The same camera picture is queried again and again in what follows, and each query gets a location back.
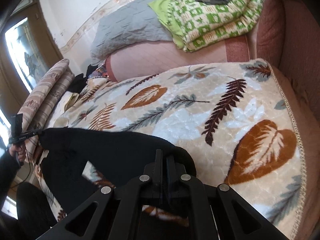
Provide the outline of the person left forearm sleeve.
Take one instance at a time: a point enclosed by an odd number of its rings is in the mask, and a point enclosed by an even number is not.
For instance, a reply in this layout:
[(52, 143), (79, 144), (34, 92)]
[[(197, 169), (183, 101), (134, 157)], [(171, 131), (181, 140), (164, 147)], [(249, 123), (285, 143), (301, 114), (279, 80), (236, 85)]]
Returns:
[(12, 157), (9, 150), (1, 156), (0, 160), (0, 208), (2, 209), (7, 197), (10, 185), (14, 180), (17, 171), (20, 169), (15, 157)]

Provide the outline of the person left hand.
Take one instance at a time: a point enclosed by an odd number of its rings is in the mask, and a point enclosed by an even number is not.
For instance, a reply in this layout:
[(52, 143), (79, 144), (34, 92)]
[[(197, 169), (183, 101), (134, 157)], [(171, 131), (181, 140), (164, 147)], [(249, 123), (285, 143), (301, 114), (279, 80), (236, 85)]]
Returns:
[(10, 155), (19, 163), (23, 163), (26, 158), (25, 144), (12, 144), (9, 148)]

